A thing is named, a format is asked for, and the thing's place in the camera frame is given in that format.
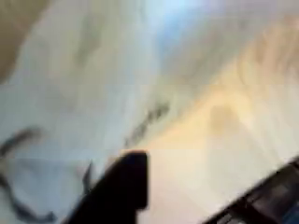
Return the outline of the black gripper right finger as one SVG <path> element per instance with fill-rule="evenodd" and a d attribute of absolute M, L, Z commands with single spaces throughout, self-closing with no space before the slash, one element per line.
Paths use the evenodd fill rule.
<path fill-rule="evenodd" d="M 299 224 L 299 159 L 282 166 L 201 224 Z"/>

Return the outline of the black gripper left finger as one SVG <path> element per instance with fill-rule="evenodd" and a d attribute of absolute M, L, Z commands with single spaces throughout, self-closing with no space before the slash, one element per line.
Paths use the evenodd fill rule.
<path fill-rule="evenodd" d="M 130 152 L 107 169 L 63 224 L 137 224 L 148 201 L 148 154 Z"/>

